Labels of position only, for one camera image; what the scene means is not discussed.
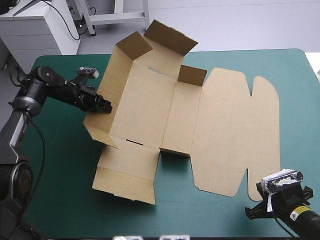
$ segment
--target cardboard flap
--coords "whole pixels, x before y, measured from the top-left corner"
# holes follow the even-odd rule
[[[185,56],[198,44],[195,40],[157,20],[153,20],[144,36],[182,56]]]
[[[99,130],[93,126],[90,126],[90,125],[86,124],[85,122],[84,122],[84,126],[86,127],[87,131],[89,132],[89,134],[93,140],[107,144],[107,145],[114,147],[116,149],[118,148],[108,133],[106,133],[102,130]]]
[[[162,151],[171,150],[179,155],[190,155],[201,89],[201,86],[193,84],[176,83],[162,140]]]
[[[279,98],[264,78],[252,96],[242,72],[215,68],[202,87],[191,162],[195,185],[234,196],[248,169],[248,194],[259,201],[256,183],[278,172]]]
[[[137,31],[119,41],[116,46],[132,60],[152,50],[152,47]]]
[[[105,133],[110,132],[132,63],[133,61],[119,47],[114,47],[111,59],[97,91],[98,94],[111,102],[112,112],[88,112],[84,119],[86,126],[94,126]]]
[[[186,84],[202,86],[207,70],[192,66],[181,65],[178,81]]]
[[[123,172],[98,167],[92,188],[112,193],[118,197],[156,204],[152,181]]]

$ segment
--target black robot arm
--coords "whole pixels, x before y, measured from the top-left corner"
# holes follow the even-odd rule
[[[0,240],[43,239],[21,221],[31,192],[34,192],[29,159],[21,147],[28,123],[33,123],[32,118],[40,113],[46,98],[57,99],[85,112],[112,111],[111,102],[87,85],[89,78],[98,77],[97,70],[80,67],[77,73],[75,79],[67,81],[52,68],[40,66],[19,80],[20,90],[9,103],[13,112],[0,131]]]

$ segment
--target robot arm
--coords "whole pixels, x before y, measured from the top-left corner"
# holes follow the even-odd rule
[[[312,211],[308,202],[313,195],[310,187],[301,187],[304,176],[300,171],[283,169],[262,178],[256,188],[262,202],[253,208],[245,208],[245,214],[252,219],[272,219],[290,235],[277,220],[281,219],[303,240],[320,239],[320,216]]]
[[[97,70],[80,67],[77,73],[75,79],[67,81],[48,66],[37,67],[20,82],[18,94],[9,103],[13,112],[0,131],[0,239],[35,238],[34,233],[16,229],[28,206],[33,182],[29,159],[21,147],[29,122],[40,113],[46,98],[57,99],[85,112],[112,111],[111,102],[87,85],[89,78],[98,77]]]

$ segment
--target white cabinet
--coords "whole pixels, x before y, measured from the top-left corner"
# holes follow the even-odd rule
[[[0,38],[25,73],[30,72],[40,56],[77,54],[80,43],[70,36],[58,12],[44,2],[13,16],[29,2],[20,0],[16,7],[0,15]],[[49,3],[59,10],[72,35],[78,38],[66,1],[53,0]]]

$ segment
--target white drawer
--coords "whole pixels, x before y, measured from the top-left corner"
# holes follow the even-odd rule
[[[58,49],[52,35],[19,35],[0,37],[9,50]]]
[[[59,49],[10,50],[10,52],[26,74],[31,71],[38,57],[61,55]]]
[[[0,36],[16,35],[51,35],[51,31],[45,19],[0,19]]]

